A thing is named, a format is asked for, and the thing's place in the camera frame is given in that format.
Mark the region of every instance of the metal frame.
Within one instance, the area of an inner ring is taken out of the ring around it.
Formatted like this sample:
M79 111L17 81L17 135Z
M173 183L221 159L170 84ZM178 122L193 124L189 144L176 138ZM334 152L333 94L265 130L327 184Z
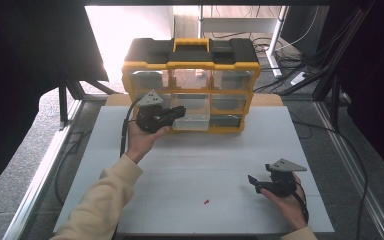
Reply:
M275 78L282 76L273 52L279 39L288 6L281 6L279 17L276 18L204 18L204 6L199 6L198 37L204 32L246 32L246 33L273 33L270 47L266 51L270 67Z
M96 6L161 6L161 5L235 5L235 6L327 6L337 0L83 0L83 5Z
M316 110L319 112L319 116L322 119L324 126L332 129L332 125L329 121L329 113L324 103L315 102L314 104L316 106ZM348 174L350 175L358 193L361 196L364 190L364 177L359 163L355 159L352 151L348 148L347 144L340 136L332 132L329 132L329 135L341 157L342 162L344 163L345 168L348 171ZM364 203L367 211L372 217L376 228L382 236L382 239L384 239L384 210L370 187L367 189L367 195Z
M27 192L24 195L23 200L21 201L3 239L14 240L21 237L26 223L30 218L30 215L36 204L36 201L42 191L42 188L46 183L50 171L58 157L61 146L68 136L73 121L76 118L82 104L82 101L74 101L71 105L70 112L68 113L69 121L67 126L62 131L58 131L52 139L52 142L46 151L46 154L43 157L42 162L40 163L39 168L37 169L30 183L30 186L27 189Z

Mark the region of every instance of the black cable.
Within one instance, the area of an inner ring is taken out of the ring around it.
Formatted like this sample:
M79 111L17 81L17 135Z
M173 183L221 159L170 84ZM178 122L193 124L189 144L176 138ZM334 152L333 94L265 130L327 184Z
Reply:
M58 164L58 167L57 167L57 170L56 170L56 174L55 174L55 178L54 178L54 191L55 191L55 196L57 197L58 199L58 202L61 204L61 205L64 205L64 202L65 200L62 200L62 197L59 193L59 183L58 183L58 179L59 179L59 175L61 173L61 166L63 165L63 163L65 162L65 160L67 159L67 155L71 152L71 150L77 146L78 144L80 144L80 142L85 138L87 137L90 133L92 133L92 130L86 132L83 136L81 136L79 138L79 140L77 140L67 151L67 153L65 153L64 157L61 159L60 163Z
M123 121L123 128L121 129L120 157L126 151L127 128L129 126L129 122L135 121L135 120L129 120L130 113L132 112L133 108L136 106L136 104L141 99L142 98L137 98L135 101L132 102L132 104L130 105L129 110L127 111L126 118ZM113 233L113 236L111 237L111 240L114 240L116 238L116 236L117 236L117 229L118 229L118 223L115 226L114 233Z
M123 153L126 150L126 139L127 139L127 127L129 125L129 118L130 113L132 112L133 108L136 106L136 104L141 100L141 98L136 99L131 105L129 110L127 111L126 118L123 121L123 128L121 130L121 144L120 144L120 157L123 155Z
M292 116L294 116L296 119L298 119L298 121L300 121L300 122L304 122L304 121L302 121L295 113L293 113L293 112L291 112L291 111L289 111L289 113L292 115ZM310 126L306 126L307 128L308 128L308 130L310 131L310 134L308 135L308 136L305 136L305 137L300 137L300 136L298 136L298 138L299 139L309 139L309 138L311 138L312 136L313 136L313 130L312 130L312 128L310 127Z
M361 218L362 218L362 215L363 215L364 200L366 198L367 190L368 190L367 171L366 171L366 168L365 168L365 166L363 164L363 161L361 160L360 155L358 154L358 152L355 149L354 145L352 145L351 141L348 140L348 138L346 138L339 131L336 131L336 130L333 130L333 129L330 129L330 128L320 127L320 126L309 124L309 123L299 122L299 121L292 121L292 122L293 123L297 123L297 124L301 124L301 125L310 126L310 127L317 128L317 129L321 129L321 130L326 130L326 131L332 132L334 134L337 134L338 136L340 136L346 142L346 144L354 152L354 154L355 154L355 156L356 156L356 158L357 158L357 160L358 160L358 162L360 164L360 167L361 167L361 170L362 170L362 173L363 173L363 178L364 178L364 189L363 189L363 194L361 195L361 200L360 200L360 204L359 204L359 207L358 207L358 214L357 214L356 240L359 240L360 239L360 234L361 234Z

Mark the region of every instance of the floor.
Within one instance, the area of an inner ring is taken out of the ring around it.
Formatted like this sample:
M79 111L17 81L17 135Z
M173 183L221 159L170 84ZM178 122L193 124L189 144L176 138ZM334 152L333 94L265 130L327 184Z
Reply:
M177 9L184 13L184 18L176 21L176 26L180 34L183 31L186 36L195 34L193 28L185 27L181 21L188 22L194 19L193 15L188 15L190 9ZM248 9L254 15L257 8ZM264 14L270 14L270 11L263 11ZM293 55L294 52L286 52L286 55ZM267 66L267 60L262 56L261 64ZM295 65L294 61L288 61L284 64ZM304 68L303 71L313 71L313 69ZM297 75L293 72L283 83L264 87L262 93L276 93L291 86L290 81ZM259 80L254 88L260 88L273 84L277 79L273 77L270 70L263 70ZM121 82L111 83L120 88ZM324 122L320 116L318 104L328 107L328 102L315 103L309 97L317 82L300 89L290 96L283 97L284 105L288 107L291 118L297 121L323 126ZM90 86L84 85L86 89L95 91ZM358 128L349 118L346 110L346 101L339 111L339 129L345 135L357 150L364 166L367 169L369 177L369 187L373 195L378 200L380 207L384 210L384 162L376 153L372 146L359 132ZM71 182L77 171L78 164L81 161L82 153L87 145L89 132L93 128L99 109L105 101L85 101L80 110L80 116L76 119L68 139L65 141L56 165L51 170L51 178L45 183L43 191L39 196L37 204L33 209L33 214L22 233L21 239L47 239L52 236L52 229L62 207L62 202L67 195ZM319 239L355 239L357 208L360 201L360 195L352 182L350 173L345 167L338 149L333 144L331 135L325 130L307 127L304 125L295 125L298 136L301 139L301 145L306 154L307 160L313 171L316 183L326 205L328 214L335 229L335 234L317 234ZM33 178L49 144L59 129L59 108L58 92L56 90L45 94L41 98L40 110L36 120L27 134L24 142L14 155L11 163L0 177L0 239L14 217L18 206L23 199L24 194ZM382 239L373 219L367 210L363 212L361 224L361 239ZM127 239L167 239L163 238L139 238L126 237ZM245 239L244 237L200 237L193 239ZM246 239L256 239L253 236L247 236ZM265 236L263 239L278 239L278 236Z

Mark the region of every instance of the cable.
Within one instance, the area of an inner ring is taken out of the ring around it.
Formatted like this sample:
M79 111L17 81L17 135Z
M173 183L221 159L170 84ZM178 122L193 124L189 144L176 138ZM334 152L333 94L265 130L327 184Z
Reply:
M291 111L289 111L289 113L290 113L292 116L294 116L296 119L298 119L298 121L303 122L297 115L295 115L295 113L293 113L293 112L291 112ZM306 126L306 127L307 127L308 130L310 131L310 134L309 134L308 136L305 136L305 137L300 137L300 136L298 136L299 139L309 139L309 138L311 138L311 137L313 136L313 130L312 130L312 128L311 128L310 126Z
M316 13L314 14L314 18L313 18L313 21L311 22L310 27L308 28L307 32L302 37L300 37L298 40L296 40L296 41L294 41L292 43L289 43L289 44L287 44L287 45L285 45L283 47L276 48L275 51L283 49L283 48L288 47L288 46L291 46L292 44L295 44L295 43L299 42L301 39L303 39L305 36L307 36L308 32L310 32L311 27L313 27L313 24L314 24L314 21L316 20L318 12L319 12L319 6L317 6Z
M274 82L272 82L272 83L270 83L270 84L264 85L264 86L262 86L262 87L258 87L258 88L254 89L254 90L252 90L252 91L253 91L253 92L258 92L258 91L264 90L264 89L266 89L266 88L268 88L268 87L274 86L274 85L276 85L276 84L278 84L278 83L281 83L281 82L285 81L285 80L286 80L286 79L287 79L287 78L294 72L294 70L296 71L296 70L298 70L299 68L301 68L301 67L303 67L303 66L304 66L303 64L300 64L299 66L293 68L291 72L289 72L289 73L286 74L285 76L279 78L278 80L276 80L276 81L274 81Z
M57 197L58 199L58 202L61 204L61 205L64 205L64 202L65 200L62 200L62 197L59 193L59 183L58 183L58 179L59 179L59 175L61 173L61 166L63 165L63 163L65 162L65 160L67 159L67 155L70 153L70 151L75 147L77 146L78 144L80 144L80 142L86 137L88 136L90 133L92 133L92 130L86 132L82 137L79 138L79 140L77 140L77 142L75 142L67 151L67 153L64 155L64 157L61 159L60 163L58 164L58 167L57 167L57 170L56 170L56 174L55 174L55 178L54 178L54 191L55 191L55 196Z
M293 123L296 123L296 124L301 124L301 125L306 125L306 126L309 126L309 127L313 127L313 128L317 128L317 129L321 129L321 130L326 130L326 131L329 131L329 132L332 132L334 134L337 134L338 136L340 136L345 142L346 144L352 149L352 151L354 152L359 164L360 164L360 167L361 167L361 171L363 173L363 178L364 178L364 189L363 189L363 194L361 195L361 200L360 200L360 204L359 204L359 207L358 207L358 214L357 214L357 229L356 229L356 240L359 240L360 239L360 234L361 234L361 218L362 218L362 215L363 215L363 207L364 207L364 200L366 198L366 195L367 195L367 190L368 190L368 176L367 176L367 171L366 171L366 168L363 164L363 161L361 160L361 157L360 155L358 154L357 150L355 149L354 145L352 145L351 141L348 140L348 138L346 138L343 134L341 134L339 131L336 131L336 130L333 130L333 129L330 129L330 128L325 128L325 127L320 127L320 126L317 126L317 125L313 125L313 124L309 124L309 123L304 123L302 121L292 121Z
M123 153L126 150L126 139L127 139L127 127L129 125L129 118L130 118L130 113L132 112L133 108L136 106L136 104L141 100L142 98L137 98L132 104L130 105L129 110L127 111L126 118L124 119L123 122L123 128L121 130L121 145L120 145L120 157L123 155Z

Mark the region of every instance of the box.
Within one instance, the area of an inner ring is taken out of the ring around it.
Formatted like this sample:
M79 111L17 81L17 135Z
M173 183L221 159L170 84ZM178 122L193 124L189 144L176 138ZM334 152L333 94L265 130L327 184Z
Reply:
M137 38L126 55L123 85L135 101L151 90L164 108L184 106L173 131L241 132L261 72L252 41Z

